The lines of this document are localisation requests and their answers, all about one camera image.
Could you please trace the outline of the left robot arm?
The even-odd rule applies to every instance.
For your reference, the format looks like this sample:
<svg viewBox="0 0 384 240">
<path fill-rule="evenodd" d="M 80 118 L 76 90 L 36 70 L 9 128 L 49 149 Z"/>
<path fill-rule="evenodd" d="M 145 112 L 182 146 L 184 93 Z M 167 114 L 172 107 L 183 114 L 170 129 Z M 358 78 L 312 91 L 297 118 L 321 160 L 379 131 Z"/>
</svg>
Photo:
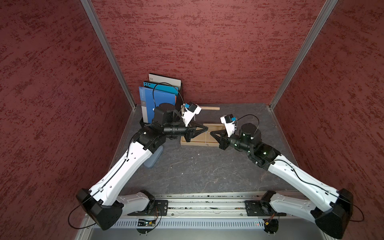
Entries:
<svg viewBox="0 0 384 240">
<path fill-rule="evenodd" d="M 121 196 L 120 192 L 144 162 L 157 158 L 167 139 L 182 136 L 190 142 L 208 130 L 193 121 L 202 110 L 200 106 L 189 103 L 183 108 L 180 113 L 169 103 L 155 107 L 152 123 L 144 124 L 133 135 L 127 151 L 109 172 L 90 189 L 81 189 L 77 193 L 80 207 L 102 230 L 111 228 L 123 215 L 155 213 L 155 197 L 149 192 L 140 191 L 127 196 Z"/>
</svg>

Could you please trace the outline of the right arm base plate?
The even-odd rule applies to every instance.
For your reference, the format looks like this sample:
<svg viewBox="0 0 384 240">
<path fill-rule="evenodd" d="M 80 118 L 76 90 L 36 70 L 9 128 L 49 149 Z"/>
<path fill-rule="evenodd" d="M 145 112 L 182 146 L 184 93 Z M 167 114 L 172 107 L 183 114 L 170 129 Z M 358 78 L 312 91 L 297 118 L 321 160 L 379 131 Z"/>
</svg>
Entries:
<svg viewBox="0 0 384 240">
<path fill-rule="evenodd" d="M 285 217 L 286 213 L 276 212 L 270 203 L 265 201 L 245 201 L 245 207 L 248 217 Z"/>
</svg>

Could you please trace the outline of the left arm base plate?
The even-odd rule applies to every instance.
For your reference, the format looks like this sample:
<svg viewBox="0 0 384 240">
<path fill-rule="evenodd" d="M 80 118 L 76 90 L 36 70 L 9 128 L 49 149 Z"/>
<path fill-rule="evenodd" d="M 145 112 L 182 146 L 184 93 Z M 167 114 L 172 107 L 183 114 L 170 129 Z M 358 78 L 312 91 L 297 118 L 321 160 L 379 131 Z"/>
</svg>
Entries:
<svg viewBox="0 0 384 240">
<path fill-rule="evenodd" d="M 168 212 L 168 201 L 167 200 L 150 200 L 149 204 L 143 211 L 135 211 L 128 214 L 128 216 L 157 216 L 161 214 L 166 216 Z"/>
</svg>

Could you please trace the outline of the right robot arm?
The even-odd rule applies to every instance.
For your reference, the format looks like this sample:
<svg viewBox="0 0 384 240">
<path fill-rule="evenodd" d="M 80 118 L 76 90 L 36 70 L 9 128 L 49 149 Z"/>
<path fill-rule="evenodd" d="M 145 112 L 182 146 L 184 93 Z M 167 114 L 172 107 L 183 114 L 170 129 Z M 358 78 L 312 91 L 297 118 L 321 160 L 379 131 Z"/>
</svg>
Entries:
<svg viewBox="0 0 384 240">
<path fill-rule="evenodd" d="M 353 194 L 337 190 L 306 173 L 275 148 L 262 142 L 261 131 L 253 124 L 244 124 L 239 135 L 233 131 L 212 131 L 211 136 L 222 150 L 232 147 L 245 152 L 256 166 L 285 180 L 307 200 L 286 197 L 268 191 L 266 202 L 277 213 L 285 213 L 310 221 L 328 236 L 342 239 L 353 215 Z"/>
</svg>

